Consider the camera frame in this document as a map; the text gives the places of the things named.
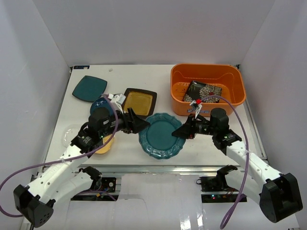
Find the black floral square plate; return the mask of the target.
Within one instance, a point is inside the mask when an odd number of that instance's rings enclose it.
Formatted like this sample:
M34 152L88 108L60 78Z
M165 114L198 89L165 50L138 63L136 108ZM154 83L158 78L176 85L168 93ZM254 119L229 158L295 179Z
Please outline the black floral square plate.
M216 97L216 95L221 96L221 94L222 88L193 80L189 84L182 101L192 102L193 100L202 100L205 97L212 96L204 101L206 103L219 103L220 98Z

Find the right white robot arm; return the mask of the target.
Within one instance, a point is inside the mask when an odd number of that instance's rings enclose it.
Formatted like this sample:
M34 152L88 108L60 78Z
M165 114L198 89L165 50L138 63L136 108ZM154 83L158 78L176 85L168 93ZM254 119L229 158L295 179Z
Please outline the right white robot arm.
M227 165L217 171L215 185L222 191L230 188L241 190L242 194L260 206L264 216L273 223L302 210L303 203L297 179L283 174L269 166L229 127L229 118L222 108L211 111L210 119L190 114L186 122L172 135L182 139L193 139L196 134L211 135L214 145L225 156L244 168L248 175L237 167Z

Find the black and amber square plate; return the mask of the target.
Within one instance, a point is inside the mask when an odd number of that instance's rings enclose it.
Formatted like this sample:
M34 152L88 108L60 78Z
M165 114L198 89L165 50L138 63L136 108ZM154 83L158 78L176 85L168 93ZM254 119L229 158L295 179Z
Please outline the black and amber square plate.
M154 113L157 93L144 89L127 88L124 95L125 102L122 106L123 111L127 112L132 108L135 114L141 118L147 118Z

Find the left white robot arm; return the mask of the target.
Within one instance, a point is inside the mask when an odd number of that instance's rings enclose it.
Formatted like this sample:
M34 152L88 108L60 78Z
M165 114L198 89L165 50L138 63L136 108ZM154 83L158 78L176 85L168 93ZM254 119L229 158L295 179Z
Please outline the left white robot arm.
M116 110L110 115L106 108L96 109L82 125L77 136L66 148L58 163L52 164L27 186L19 185L13 191L16 209L35 227L43 226L52 216L55 204L71 199L85 190L101 187L101 173L89 166L77 168L103 145L103 138L113 132L137 134L149 126L132 108L126 113Z

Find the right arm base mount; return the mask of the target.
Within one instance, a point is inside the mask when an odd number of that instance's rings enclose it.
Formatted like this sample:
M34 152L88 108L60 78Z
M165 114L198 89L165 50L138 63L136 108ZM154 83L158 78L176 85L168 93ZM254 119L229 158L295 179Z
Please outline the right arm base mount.
M214 176L203 176L196 180L196 184L201 186L202 192L221 192L228 187L223 186Z

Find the teal scalloped round plate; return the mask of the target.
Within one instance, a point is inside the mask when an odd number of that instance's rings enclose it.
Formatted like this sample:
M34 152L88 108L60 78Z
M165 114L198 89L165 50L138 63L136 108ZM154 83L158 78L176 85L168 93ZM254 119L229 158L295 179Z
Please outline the teal scalloped round plate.
M185 139L172 136L182 126L181 121L168 113L155 113L146 118L150 125L139 133L139 143L145 153L158 159L170 159L183 149Z

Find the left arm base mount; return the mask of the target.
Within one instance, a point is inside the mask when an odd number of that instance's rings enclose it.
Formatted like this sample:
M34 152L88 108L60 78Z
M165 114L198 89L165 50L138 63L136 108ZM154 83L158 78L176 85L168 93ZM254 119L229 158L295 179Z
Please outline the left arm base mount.
M117 201L119 192L116 184L116 177L102 177L101 182L75 195L71 201Z

